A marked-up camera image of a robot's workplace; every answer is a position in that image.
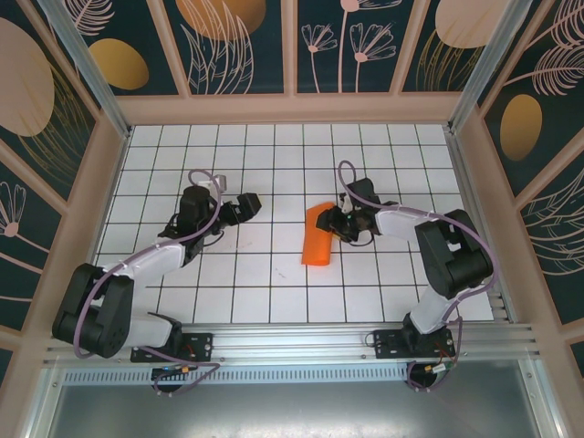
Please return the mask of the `orange cloth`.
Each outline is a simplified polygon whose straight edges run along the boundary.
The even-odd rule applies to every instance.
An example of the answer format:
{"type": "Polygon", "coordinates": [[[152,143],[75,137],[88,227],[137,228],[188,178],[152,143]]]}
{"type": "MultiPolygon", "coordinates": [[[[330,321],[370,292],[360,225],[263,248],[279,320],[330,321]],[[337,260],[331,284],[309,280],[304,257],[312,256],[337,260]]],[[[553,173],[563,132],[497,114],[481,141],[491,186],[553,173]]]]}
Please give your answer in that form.
{"type": "Polygon", "coordinates": [[[302,265],[329,265],[333,233],[329,226],[328,215],[334,207],[334,203],[326,202],[306,210],[302,265]]]}

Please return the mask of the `grey metal sheet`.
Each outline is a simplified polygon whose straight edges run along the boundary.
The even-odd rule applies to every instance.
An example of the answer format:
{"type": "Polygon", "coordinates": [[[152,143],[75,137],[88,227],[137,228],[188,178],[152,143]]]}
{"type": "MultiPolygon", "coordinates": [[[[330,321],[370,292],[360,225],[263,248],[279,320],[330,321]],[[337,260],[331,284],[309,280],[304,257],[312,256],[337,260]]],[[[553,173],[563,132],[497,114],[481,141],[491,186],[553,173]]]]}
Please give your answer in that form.
{"type": "Polygon", "coordinates": [[[42,387],[29,438],[568,438],[533,368],[460,365],[441,388],[402,381],[205,383],[171,398],[146,385],[42,387]]]}

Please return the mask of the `aluminium side rail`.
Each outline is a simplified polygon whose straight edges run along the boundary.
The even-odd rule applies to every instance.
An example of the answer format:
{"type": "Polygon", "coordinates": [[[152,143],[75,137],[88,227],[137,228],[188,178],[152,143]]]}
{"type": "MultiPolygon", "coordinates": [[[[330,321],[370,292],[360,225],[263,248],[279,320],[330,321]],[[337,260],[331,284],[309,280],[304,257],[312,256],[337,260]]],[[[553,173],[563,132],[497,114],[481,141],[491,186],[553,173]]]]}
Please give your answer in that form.
{"type": "Polygon", "coordinates": [[[458,136],[452,133],[448,126],[444,128],[444,136],[453,161],[456,179],[460,184],[464,207],[471,216],[477,233],[485,240],[495,255],[494,273],[496,275],[496,281],[486,291],[486,294],[489,296],[489,303],[493,310],[495,322],[515,324],[517,323],[516,312],[509,296],[501,263],[496,254],[495,242],[489,229],[475,179],[464,155],[464,148],[458,136]]]}

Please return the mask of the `long aluminium mounting rail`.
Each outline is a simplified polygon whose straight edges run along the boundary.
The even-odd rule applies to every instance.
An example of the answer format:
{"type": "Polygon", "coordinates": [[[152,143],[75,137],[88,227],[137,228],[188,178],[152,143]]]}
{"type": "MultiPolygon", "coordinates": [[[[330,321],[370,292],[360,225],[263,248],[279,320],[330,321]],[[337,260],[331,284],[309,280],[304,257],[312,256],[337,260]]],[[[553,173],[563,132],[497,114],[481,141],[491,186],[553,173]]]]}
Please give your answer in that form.
{"type": "MultiPolygon", "coordinates": [[[[224,365],[299,365],[375,361],[367,345],[376,329],[398,323],[188,324],[186,333],[214,335],[212,362],[224,365]]],[[[537,358],[543,351],[528,324],[463,324],[460,361],[537,358]]]]}

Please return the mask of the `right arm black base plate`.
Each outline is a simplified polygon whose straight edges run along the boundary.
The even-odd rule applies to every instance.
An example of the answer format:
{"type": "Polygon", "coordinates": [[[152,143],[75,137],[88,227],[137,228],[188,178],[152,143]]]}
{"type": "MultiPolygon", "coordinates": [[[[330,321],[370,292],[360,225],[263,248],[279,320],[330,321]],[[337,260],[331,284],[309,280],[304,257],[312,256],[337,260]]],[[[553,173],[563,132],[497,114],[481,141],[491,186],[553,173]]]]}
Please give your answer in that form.
{"type": "Polygon", "coordinates": [[[456,354],[452,331],[441,328],[431,334],[407,335],[403,329],[374,330],[373,348],[377,359],[439,359],[456,354]]]}

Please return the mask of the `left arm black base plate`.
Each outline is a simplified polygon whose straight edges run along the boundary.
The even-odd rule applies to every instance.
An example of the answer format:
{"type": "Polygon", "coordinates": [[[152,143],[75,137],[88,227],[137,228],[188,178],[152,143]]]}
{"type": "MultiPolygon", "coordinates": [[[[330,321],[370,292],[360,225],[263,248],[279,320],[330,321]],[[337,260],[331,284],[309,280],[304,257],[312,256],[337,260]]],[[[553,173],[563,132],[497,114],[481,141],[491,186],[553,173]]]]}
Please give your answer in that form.
{"type": "Polygon", "coordinates": [[[209,362],[214,344],[212,333],[183,333],[172,336],[160,348],[151,347],[153,354],[144,349],[134,348],[130,353],[132,363],[154,362],[209,362]]]}

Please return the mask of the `aluminium frame post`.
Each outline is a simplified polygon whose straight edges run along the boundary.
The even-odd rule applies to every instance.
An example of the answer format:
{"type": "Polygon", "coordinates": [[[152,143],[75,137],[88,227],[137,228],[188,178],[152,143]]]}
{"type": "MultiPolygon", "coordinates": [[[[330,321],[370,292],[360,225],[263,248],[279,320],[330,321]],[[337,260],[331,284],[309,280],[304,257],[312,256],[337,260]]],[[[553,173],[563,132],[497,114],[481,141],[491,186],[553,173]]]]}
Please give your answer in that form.
{"type": "Polygon", "coordinates": [[[117,133],[124,140],[127,140],[130,134],[130,124],[123,115],[109,84],[89,53],[88,46],[74,27],[66,7],[61,4],[60,0],[37,0],[37,2],[55,28],[67,52],[77,63],[81,75],[88,82],[89,88],[97,98],[105,115],[117,133]]]}
{"type": "Polygon", "coordinates": [[[488,81],[494,75],[513,39],[526,20],[533,0],[509,0],[493,34],[478,59],[457,101],[450,119],[444,125],[445,133],[455,135],[475,108],[488,81]]]}

